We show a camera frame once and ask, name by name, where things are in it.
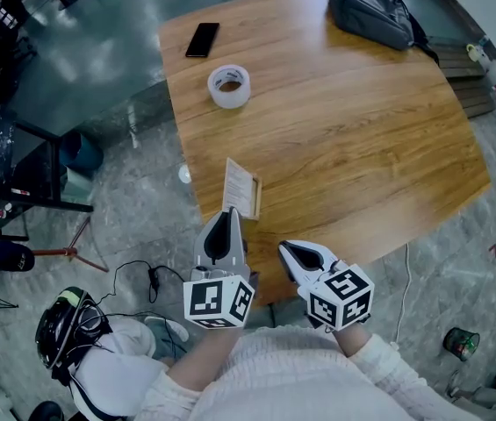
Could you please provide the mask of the black smartphone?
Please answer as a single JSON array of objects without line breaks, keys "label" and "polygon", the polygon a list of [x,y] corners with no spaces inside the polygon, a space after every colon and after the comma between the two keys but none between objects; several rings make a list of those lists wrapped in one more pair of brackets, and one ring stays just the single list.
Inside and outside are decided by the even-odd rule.
[{"label": "black smartphone", "polygon": [[219,23],[200,23],[190,40],[185,56],[188,58],[207,58],[219,28]]}]

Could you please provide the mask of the dark wooden pallet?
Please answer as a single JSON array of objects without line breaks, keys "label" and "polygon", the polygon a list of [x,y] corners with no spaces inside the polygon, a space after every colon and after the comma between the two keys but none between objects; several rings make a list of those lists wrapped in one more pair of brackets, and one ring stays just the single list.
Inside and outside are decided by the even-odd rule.
[{"label": "dark wooden pallet", "polygon": [[471,60],[466,44],[456,39],[428,37],[437,54],[439,67],[462,105],[467,118],[475,118],[496,109],[495,98],[482,66]]}]

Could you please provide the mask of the grey waste bin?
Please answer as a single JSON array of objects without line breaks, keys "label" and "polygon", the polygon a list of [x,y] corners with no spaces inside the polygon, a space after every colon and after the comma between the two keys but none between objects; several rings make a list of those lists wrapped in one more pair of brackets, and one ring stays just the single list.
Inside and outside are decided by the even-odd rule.
[{"label": "grey waste bin", "polygon": [[92,180],[88,176],[67,168],[66,182],[61,192],[62,199],[73,203],[88,203],[92,187]]}]

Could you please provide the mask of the dark grey backpack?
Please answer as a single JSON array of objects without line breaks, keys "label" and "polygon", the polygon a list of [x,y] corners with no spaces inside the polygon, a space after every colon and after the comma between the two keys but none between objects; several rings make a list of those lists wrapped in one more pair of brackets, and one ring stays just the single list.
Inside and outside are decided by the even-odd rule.
[{"label": "dark grey backpack", "polygon": [[437,53],[403,0],[328,0],[334,23],[345,32],[399,51],[418,47],[434,62]]}]

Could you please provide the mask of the clear tape roll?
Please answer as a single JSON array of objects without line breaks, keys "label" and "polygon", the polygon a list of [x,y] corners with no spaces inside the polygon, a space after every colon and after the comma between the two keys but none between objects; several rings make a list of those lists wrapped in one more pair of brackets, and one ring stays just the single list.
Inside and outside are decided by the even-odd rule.
[{"label": "clear tape roll", "polygon": [[234,64],[214,69],[207,79],[207,87],[213,102],[223,109],[238,109],[251,96],[248,71]]}]

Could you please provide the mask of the person's right forearm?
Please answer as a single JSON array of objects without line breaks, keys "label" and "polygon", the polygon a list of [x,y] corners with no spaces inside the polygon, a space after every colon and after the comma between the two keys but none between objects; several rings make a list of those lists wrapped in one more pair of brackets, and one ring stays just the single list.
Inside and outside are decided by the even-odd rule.
[{"label": "person's right forearm", "polygon": [[415,421],[477,421],[431,389],[391,345],[355,324],[336,332],[343,353]]}]

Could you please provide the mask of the person's left forearm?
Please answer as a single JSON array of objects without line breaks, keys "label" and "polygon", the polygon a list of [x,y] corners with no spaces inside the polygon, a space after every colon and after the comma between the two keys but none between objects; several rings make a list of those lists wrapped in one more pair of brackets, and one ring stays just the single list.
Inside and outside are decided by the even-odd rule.
[{"label": "person's left forearm", "polygon": [[241,335],[241,328],[207,331],[191,351],[154,380],[134,421],[187,421]]}]

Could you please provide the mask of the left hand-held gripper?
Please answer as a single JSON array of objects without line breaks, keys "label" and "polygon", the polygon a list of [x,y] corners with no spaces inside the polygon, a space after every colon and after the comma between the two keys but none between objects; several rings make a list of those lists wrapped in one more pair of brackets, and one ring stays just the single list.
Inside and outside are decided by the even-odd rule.
[{"label": "left hand-held gripper", "polygon": [[244,262],[246,251],[236,208],[217,213],[203,227],[194,244],[196,264],[183,284],[187,321],[206,330],[246,324],[255,298],[249,282],[251,268]]}]

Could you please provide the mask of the white printed paper sheet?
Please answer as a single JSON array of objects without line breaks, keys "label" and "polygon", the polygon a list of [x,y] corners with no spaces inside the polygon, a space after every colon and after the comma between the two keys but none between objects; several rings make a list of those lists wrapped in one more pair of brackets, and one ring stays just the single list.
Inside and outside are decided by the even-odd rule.
[{"label": "white printed paper sheet", "polygon": [[226,172],[222,199],[222,210],[227,211],[234,207],[240,212],[241,208],[241,185],[245,180],[250,180],[251,174],[233,161],[226,159]]}]

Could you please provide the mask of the black desk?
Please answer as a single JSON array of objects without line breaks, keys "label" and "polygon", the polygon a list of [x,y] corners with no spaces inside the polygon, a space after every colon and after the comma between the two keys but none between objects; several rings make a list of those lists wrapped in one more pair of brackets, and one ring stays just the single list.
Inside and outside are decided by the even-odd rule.
[{"label": "black desk", "polygon": [[61,138],[25,122],[0,117],[0,239],[3,228],[34,208],[91,213],[61,197]]}]

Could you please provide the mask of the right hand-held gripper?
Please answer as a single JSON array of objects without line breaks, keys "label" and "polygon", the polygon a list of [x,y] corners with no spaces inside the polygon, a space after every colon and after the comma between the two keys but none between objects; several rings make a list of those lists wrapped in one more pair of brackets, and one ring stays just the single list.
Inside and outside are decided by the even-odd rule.
[{"label": "right hand-held gripper", "polygon": [[[338,258],[325,246],[305,240],[281,241],[277,250],[313,322],[341,331],[370,315],[374,283],[358,265],[328,271]],[[318,271],[328,272],[318,279]]]}]

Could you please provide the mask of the teal waste bin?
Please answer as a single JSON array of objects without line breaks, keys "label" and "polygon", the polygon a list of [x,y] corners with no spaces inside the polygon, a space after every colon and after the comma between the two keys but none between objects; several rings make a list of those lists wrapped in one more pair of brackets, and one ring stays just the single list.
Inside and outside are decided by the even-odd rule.
[{"label": "teal waste bin", "polygon": [[99,146],[78,131],[61,138],[60,163],[82,175],[92,177],[102,166],[104,153]]}]

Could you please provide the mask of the black mesh pen cup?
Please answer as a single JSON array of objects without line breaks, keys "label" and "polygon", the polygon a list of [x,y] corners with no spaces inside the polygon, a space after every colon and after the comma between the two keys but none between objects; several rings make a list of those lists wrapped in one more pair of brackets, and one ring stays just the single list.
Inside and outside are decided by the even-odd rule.
[{"label": "black mesh pen cup", "polygon": [[480,335],[477,332],[453,327],[445,335],[442,346],[461,362],[466,362],[477,351],[479,341]]}]

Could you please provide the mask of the wooden table with white legs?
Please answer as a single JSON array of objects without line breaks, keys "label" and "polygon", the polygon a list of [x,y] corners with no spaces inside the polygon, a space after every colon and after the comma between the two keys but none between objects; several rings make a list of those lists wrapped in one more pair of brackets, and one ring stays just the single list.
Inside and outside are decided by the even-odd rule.
[{"label": "wooden table with white legs", "polygon": [[[200,23],[220,28],[207,58],[185,56]],[[442,71],[346,33],[327,0],[235,0],[159,31],[163,70],[204,219],[222,205],[226,159],[262,179],[243,227],[257,302],[295,295],[278,259],[305,239],[365,265],[434,230],[490,187],[470,123]],[[220,108],[211,72],[248,71],[251,96]]]}]

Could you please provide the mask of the red tripod stand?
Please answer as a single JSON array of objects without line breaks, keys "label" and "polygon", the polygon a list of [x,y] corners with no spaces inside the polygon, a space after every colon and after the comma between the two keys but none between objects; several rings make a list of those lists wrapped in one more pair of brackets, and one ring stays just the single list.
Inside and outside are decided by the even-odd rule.
[{"label": "red tripod stand", "polygon": [[104,266],[101,266],[99,264],[96,264],[95,262],[92,262],[90,260],[87,260],[85,258],[83,258],[79,252],[78,252],[78,249],[75,247],[75,244],[77,242],[77,240],[80,239],[80,237],[82,236],[84,230],[90,225],[90,216],[86,217],[83,221],[83,223],[81,224],[81,226],[79,227],[78,231],[76,232],[76,235],[75,237],[72,239],[71,243],[68,245],[68,246],[65,246],[63,248],[59,248],[59,249],[41,249],[41,250],[32,250],[29,249],[33,252],[34,256],[35,256],[35,259],[37,257],[66,257],[68,258],[69,260],[77,260],[77,261],[80,261],[81,263],[89,266],[89,267],[92,267],[96,270],[99,270],[101,272],[104,272],[104,273],[108,273],[109,272],[109,269],[104,267]]}]

